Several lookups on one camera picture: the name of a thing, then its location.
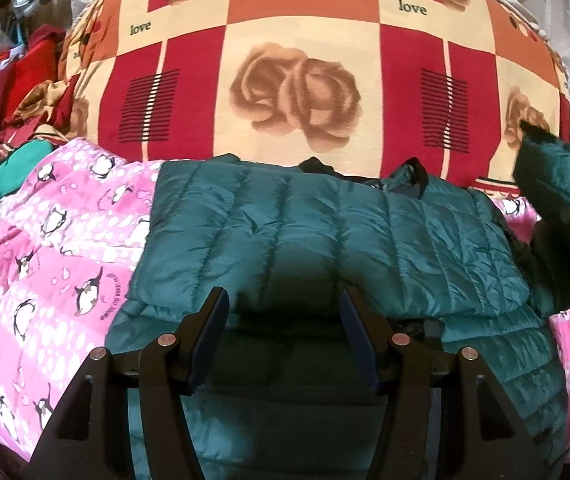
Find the dark green puffer jacket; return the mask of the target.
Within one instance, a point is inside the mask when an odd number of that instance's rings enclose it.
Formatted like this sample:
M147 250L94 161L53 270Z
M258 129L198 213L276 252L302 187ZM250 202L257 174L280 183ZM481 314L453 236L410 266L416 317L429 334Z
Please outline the dark green puffer jacket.
M570 221L570 144L528 128L515 176L538 222ZM361 382L339 313L355 287L390 321L437 320L477 349L552 477L567 392L540 263L482 192L409 159L381 180L233 155L163 162L125 303L107 335L140 349L224 288L207 382L183 401L209 479L361 479L385 403Z

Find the rose patterned folded blanket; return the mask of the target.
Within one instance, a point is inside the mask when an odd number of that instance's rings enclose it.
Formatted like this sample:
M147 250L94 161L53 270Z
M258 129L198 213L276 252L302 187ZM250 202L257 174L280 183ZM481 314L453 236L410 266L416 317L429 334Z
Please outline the rose patterned folded blanket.
M95 0L59 75L73 132L130 160L415 157L500 188L521 122L570 136L560 59L499 0Z

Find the red clothes pile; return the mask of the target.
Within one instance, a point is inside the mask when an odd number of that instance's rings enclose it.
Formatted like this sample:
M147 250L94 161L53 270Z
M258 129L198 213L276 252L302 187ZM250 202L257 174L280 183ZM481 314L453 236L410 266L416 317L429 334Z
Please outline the red clothes pile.
M61 29L43 25L31 35L22 58L0 57L0 146L87 136L87 100L76 97L79 77L60 71L67 47Z

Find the pink penguin bedsheet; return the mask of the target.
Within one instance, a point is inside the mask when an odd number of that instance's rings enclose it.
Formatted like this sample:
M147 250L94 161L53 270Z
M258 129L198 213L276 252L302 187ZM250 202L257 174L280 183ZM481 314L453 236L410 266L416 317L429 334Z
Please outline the pink penguin bedsheet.
M108 348L162 163L76 140L0 202L0 442L22 458L87 353Z

